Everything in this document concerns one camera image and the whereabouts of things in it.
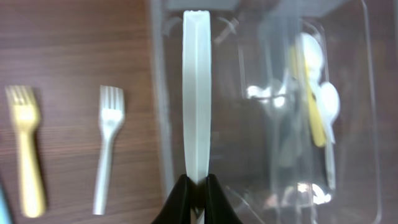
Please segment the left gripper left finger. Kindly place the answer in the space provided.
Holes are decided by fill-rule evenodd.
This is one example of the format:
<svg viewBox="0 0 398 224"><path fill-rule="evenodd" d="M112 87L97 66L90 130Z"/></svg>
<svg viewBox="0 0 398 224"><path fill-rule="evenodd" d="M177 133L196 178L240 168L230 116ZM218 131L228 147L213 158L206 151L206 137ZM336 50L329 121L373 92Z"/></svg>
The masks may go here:
<svg viewBox="0 0 398 224"><path fill-rule="evenodd" d="M181 175L151 224L191 224L190 179Z"/></svg>

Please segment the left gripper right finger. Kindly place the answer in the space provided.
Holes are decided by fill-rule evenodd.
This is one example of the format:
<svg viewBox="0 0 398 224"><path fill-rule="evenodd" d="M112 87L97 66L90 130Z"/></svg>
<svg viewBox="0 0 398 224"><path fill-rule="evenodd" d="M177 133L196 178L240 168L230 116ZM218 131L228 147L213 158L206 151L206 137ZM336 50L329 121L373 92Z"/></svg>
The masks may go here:
<svg viewBox="0 0 398 224"><path fill-rule="evenodd" d="M205 182L205 224L243 224L214 174Z"/></svg>

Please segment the white plastic fork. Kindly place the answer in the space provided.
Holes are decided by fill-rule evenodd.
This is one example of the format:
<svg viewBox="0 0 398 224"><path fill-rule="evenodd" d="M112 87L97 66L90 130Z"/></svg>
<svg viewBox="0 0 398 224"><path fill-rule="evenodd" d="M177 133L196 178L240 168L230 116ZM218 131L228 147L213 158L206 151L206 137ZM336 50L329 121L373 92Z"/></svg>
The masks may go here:
<svg viewBox="0 0 398 224"><path fill-rule="evenodd" d="M99 129L101 150L96 175L93 214L104 215L108 198L113 155L113 142L125 120L123 89L100 86Z"/></svg>

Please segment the white plastic spoon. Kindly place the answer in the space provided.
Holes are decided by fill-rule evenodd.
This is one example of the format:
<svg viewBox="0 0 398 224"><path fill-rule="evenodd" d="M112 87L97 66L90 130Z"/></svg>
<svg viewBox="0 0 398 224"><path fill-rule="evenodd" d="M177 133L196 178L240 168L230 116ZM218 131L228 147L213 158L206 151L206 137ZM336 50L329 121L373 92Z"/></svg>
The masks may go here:
<svg viewBox="0 0 398 224"><path fill-rule="evenodd" d="M302 41L307 75L311 81L316 81L318 83L321 79L325 62L321 45L312 35L305 32L300 33L300 39Z"/></svg>
<svg viewBox="0 0 398 224"><path fill-rule="evenodd" d="M340 96L332 83L323 82L319 86L317 103L326 136L325 166L327 181L329 188L334 191L336 189L336 169L333 145L336 142L333 123L340 113Z"/></svg>

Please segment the yellow plastic spoon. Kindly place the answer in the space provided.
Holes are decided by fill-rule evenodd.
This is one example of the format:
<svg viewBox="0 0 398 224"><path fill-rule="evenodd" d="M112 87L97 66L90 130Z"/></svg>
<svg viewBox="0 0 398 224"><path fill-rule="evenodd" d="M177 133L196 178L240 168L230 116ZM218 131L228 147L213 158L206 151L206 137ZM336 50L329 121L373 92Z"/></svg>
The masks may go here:
<svg viewBox="0 0 398 224"><path fill-rule="evenodd" d="M297 51L294 46L289 47L289 54L291 59L291 64L293 66L293 76L299 79L299 63L297 60ZM313 138L313 143L316 147L324 147L326 144L326 136L323 128L322 117L318 110L316 99L313 95L312 88L310 86L310 70L307 65L304 64L305 69L305 81L306 81L306 91L307 91L307 101L308 101L308 118L310 122L310 130Z"/></svg>

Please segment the light blue plastic fork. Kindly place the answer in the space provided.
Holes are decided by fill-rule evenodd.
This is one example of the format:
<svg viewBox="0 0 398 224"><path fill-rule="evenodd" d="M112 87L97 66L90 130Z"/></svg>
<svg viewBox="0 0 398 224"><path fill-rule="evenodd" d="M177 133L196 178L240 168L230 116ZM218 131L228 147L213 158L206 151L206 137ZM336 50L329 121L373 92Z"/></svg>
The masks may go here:
<svg viewBox="0 0 398 224"><path fill-rule="evenodd" d="M13 224L2 187L0 188L0 224Z"/></svg>

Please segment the yellow plastic fork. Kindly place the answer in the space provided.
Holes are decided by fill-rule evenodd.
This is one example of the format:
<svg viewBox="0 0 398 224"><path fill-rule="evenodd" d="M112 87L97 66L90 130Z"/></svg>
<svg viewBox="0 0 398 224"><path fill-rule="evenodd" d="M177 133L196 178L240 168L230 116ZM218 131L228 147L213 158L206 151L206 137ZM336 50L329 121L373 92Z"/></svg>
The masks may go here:
<svg viewBox="0 0 398 224"><path fill-rule="evenodd" d="M46 211L44 183L36 150L35 132L41 115L30 86L5 87L16 143L18 146L19 193L25 217L37 218Z"/></svg>

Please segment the white fork tines down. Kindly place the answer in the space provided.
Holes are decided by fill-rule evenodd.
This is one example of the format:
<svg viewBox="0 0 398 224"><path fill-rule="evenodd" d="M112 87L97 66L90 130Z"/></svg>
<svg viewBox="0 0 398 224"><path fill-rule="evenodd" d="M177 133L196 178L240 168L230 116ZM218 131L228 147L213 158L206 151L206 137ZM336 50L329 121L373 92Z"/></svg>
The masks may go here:
<svg viewBox="0 0 398 224"><path fill-rule="evenodd" d="M183 141L185 167L193 182L192 223L205 222L204 184L211 136L211 21L208 11L183 13Z"/></svg>

